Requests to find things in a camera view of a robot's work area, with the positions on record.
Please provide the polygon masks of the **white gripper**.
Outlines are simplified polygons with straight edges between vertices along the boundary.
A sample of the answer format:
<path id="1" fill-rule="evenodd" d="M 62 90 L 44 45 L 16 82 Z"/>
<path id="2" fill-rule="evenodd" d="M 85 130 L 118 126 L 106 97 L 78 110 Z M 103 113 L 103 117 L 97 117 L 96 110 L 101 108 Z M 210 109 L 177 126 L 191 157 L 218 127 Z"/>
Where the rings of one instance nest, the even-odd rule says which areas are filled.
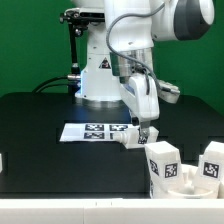
<path id="1" fill-rule="evenodd" d="M 160 113 L 154 80 L 146 80 L 143 75 L 132 76 L 127 84 L 120 85 L 120 94 L 123 102 L 140 121 L 140 136 L 148 137 L 149 121 L 157 119 Z"/>

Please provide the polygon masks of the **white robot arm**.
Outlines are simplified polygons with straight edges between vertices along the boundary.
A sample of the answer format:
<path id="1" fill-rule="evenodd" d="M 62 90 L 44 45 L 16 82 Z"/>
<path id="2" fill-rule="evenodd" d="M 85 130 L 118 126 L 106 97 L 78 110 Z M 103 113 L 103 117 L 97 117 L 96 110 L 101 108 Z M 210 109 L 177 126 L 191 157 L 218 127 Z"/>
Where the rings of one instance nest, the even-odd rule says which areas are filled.
<path id="1" fill-rule="evenodd" d="M 89 32 L 87 65 L 75 94 L 81 102 L 98 106 L 120 102 L 139 126 L 138 136 L 151 134 L 159 117 L 160 98 L 175 102 L 179 89 L 157 79 L 152 63 L 156 41 L 200 39 L 214 21 L 213 0 L 73 0 L 66 10 L 70 37 Z"/>

